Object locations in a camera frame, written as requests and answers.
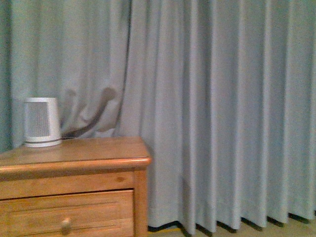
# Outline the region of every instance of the wood grain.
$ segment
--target wood grain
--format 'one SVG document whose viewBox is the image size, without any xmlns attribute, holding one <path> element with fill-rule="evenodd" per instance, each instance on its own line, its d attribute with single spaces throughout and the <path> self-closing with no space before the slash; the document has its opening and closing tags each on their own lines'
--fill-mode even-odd
<svg viewBox="0 0 316 237">
<path fill-rule="evenodd" d="M 134 171 L 134 183 L 135 236 L 147 237 L 147 178 L 145 169 Z"/>
<path fill-rule="evenodd" d="M 67 236 L 146 237 L 150 162 L 140 137 L 74 139 L 3 153 L 0 236 L 61 237 L 57 226 L 68 217 L 75 224 Z"/>
<path fill-rule="evenodd" d="M 132 190 L 26 198 L 10 205 L 10 236 L 61 232 L 66 218 L 71 221 L 70 231 L 120 229 L 127 237 L 133 235 Z"/>
<path fill-rule="evenodd" d="M 0 182 L 0 199 L 129 189 L 133 179 L 133 172 L 118 172 L 6 181 Z"/>
</svg>

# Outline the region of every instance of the curtain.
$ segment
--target curtain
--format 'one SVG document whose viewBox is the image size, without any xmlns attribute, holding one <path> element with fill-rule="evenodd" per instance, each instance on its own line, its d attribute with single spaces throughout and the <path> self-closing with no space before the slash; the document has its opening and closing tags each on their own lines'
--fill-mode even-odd
<svg viewBox="0 0 316 237">
<path fill-rule="evenodd" d="M 11 146 L 10 4 L 0 1 L 0 153 Z"/>
<path fill-rule="evenodd" d="M 124 85 L 130 3 L 12 1 L 13 145 L 23 143 L 23 102 L 57 97 L 64 136 L 112 136 Z"/>
<path fill-rule="evenodd" d="M 196 223 L 314 218 L 315 1 L 0 8 L 3 149 L 11 125 L 13 145 L 23 142 L 26 97 L 57 97 L 63 136 L 142 136 L 152 227 L 180 221 L 193 235 Z"/>
<path fill-rule="evenodd" d="M 313 219 L 315 1 L 132 2 L 119 135 L 141 135 L 149 225 Z"/>
</svg>

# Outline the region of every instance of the white space heater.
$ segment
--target white space heater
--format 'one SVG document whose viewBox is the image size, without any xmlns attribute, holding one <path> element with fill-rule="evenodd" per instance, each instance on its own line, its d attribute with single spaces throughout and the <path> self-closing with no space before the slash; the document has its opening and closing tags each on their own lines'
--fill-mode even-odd
<svg viewBox="0 0 316 237">
<path fill-rule="evenodd" d="M 25 101 L 25 146 L 49 147 L 61 143 L 56 98 Z"/>
</svg>

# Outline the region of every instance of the drawer knob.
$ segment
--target drawer knob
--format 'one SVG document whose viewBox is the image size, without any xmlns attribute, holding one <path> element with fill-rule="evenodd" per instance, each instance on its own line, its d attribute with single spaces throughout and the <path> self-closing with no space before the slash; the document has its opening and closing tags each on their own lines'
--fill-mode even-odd
<svg viewBox="0 0 316 237">
<path fill-rule="evenodd" d="M 71 220 L 70 218 L 66 218 L 61 222 L 61 233 L 62 235 L 68 235 L 71 230 Z"/>
</svg>

